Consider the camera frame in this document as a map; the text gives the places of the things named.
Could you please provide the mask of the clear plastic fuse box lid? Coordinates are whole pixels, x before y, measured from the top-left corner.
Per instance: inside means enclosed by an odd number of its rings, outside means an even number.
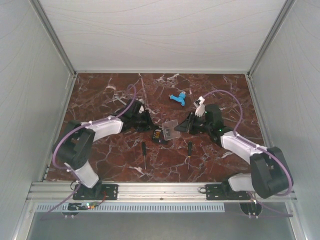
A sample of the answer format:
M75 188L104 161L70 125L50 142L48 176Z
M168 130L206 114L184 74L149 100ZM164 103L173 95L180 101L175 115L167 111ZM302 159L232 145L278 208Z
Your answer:
M163 136L166 141L178 139L181 137L181 133L175 130L178 126L178 120L170 120L162 124Z

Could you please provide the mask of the black fuse box base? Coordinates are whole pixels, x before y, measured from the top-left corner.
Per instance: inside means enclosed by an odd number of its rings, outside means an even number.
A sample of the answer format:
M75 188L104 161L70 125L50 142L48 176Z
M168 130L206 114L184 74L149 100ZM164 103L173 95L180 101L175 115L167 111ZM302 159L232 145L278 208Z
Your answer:
M151 140L152 140L153 143L156 143L156 144L161 144L161 145L167 145L168 144L168 141L165 140L165 138L164 138L163 130L161 128L156 128L153 131Z

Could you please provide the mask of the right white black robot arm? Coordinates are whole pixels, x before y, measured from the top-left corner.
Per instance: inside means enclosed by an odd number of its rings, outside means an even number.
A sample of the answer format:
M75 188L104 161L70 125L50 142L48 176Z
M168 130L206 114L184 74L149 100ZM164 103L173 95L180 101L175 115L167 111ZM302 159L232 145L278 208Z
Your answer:
M239 192L254 192L267 199L291 190L293 178L281 149L260 146L239 135L224 124L216 104L205 106L203 116L190 112L174 129L191 135L206 133L214 144L236 154L250 165L250 173L234 174L222 183L221 193L225 198L232 199Z

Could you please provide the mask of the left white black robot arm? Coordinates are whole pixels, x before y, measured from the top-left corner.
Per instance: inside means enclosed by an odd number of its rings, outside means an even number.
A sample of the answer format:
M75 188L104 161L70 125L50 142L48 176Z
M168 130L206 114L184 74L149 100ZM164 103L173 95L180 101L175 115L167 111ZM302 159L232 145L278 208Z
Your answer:
M142 102L132 98L124 108L106 118L88 122L69 121L52 148L52 163L56 165L56 160L60 160L64 164L63 169L72 172L85 187L86 195L97 199L102 195L103 187L89 163L93 143L131 129L143 133L154 128L149 110Z

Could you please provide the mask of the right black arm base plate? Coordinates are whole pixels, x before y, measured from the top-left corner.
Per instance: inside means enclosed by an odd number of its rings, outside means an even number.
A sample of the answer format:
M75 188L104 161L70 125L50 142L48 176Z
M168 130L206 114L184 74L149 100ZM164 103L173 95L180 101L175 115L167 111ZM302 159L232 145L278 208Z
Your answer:
M247 201L251 199L246 191L233 191L229 185L225 184L206 184L198 191L204 194L205 199L209 201Z

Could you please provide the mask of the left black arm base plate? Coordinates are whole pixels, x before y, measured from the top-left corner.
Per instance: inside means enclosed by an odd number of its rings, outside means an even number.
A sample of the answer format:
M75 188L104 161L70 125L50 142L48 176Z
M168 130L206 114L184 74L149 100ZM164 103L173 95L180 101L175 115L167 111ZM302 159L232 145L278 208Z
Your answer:
M78 191L73 195L73 200L107 200L113 201L118 199L118 184L96 184L93 188L88 188L84 185L80 185Z

